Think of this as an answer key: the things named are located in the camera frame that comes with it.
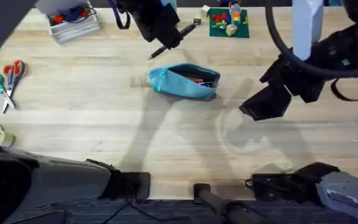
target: wooden table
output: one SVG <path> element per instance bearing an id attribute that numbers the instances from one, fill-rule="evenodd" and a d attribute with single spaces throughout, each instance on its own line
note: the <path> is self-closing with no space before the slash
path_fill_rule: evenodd
<path id="1" fill-rule="evenodd" d="M 179 26 L 199 10 L 178 9 Z M 250 39 L 208 37 L 205 23 L 151 62 L 157 41 L 147 43 L 134 23 L 119 30 L 111 9 L 98 9 L 98 17 L 100 33 L 58 45 L 32 10 L 1 48 L 0 71 L 15 59 L 28 65 L 14 95 L 19 110 L 2 114 L 0 97 L 0 123 L 17 136 L 17 149 L 150 172 L 150 198 L 192 198 L 198 182 L 213 184 L 223 197 L 252 198 L 243 183 L 252 173 L 315 161 L 358 176 L 358 103 L 337 100 L 328 85 L 316 103 L 293 98 L 283 118 L 255 122 L 238 110 L 264 87 L 258 79 L 278 55 L 262 8 L 249 9 Z M 289 45 L 291 9 L 276 8 L 275 19 Z M 343 8 L 326 8 L 323 36 L 350 23 Z M 221 72 L 215 100 L 148 87 L 148 70 L 180 62 Z M 340 88 L 357 97 L 358 79 L 341 81 Z"/>

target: pen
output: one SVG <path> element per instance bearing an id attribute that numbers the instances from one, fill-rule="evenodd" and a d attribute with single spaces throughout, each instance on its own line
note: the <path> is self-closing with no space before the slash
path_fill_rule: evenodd
<path id="1" fill-rule="evenodd" d="M 186 26 L 183 30 L 180 31 L 180 35 L 182 37 L 185 37 L 187 34 L 189 34 L 191 31 L 193 31 L 194 28 L 196 28 L 196 25 L 195 24 L 190 24 L 190 25 Z M 167 48 L 165 46 L 160 47 L 154 53 L 152 53 L 152 55 L 149 57 L 149 60 L 152 60 L 153 58 L 159 56 L 166 49 Z"/>

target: sticker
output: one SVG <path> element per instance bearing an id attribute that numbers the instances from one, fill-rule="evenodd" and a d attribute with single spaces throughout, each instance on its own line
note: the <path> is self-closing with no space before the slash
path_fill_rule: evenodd
<path id="1" fill-rule="evenodd" d="M 337 192 L 335 190 L 327 189 L 326 191 L 327 191 L 327 196 L 330 199 L 335 200 L 337 202 L 344 203 L 344 204 L 352 206 L 354 208 L 358 208 L 358 200 L 355 197 L 344 195 L 344 194 Z"/>

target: blue pencil case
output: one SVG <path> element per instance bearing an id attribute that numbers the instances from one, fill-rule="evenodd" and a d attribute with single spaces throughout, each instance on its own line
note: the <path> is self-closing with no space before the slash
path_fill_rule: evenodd
<path id="1" fill-rule="evenodd" d="M 214 96 L 220 78 L 219 72 L 190 63 L 153 68 L 149 72 L 153 90 L 199 99 Z"/>

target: green lego baseplate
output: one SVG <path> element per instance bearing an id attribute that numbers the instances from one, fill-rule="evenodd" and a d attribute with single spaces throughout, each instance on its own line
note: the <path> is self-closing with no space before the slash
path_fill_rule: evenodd
<path id="1" fill-rule="evenodd" d="M 222 9 L 222 8 L 211 8 L 208 11 L 209 16 L 209 36 L 210 37 L 230 37 L 226 34 L 224 30 L 219 29 L 213 29 L 212 26 L 215 25 L 215 20 L 212 19 L 212 15 L 222 15 L 222 13 L 226 13 L 227 16 L 230 16 L 230 10 L 229 9 Z M 231 37 L 237 37 L 237 38 L 249 38 L 249 22 L 247 18 L 247 23 L 243 24 L 244 18 L 247 16 L 247 10 L 242 9 L 241 10 L 241 21 L 238 24 L 235 24 L 237 26 L 237 32 Z"/>

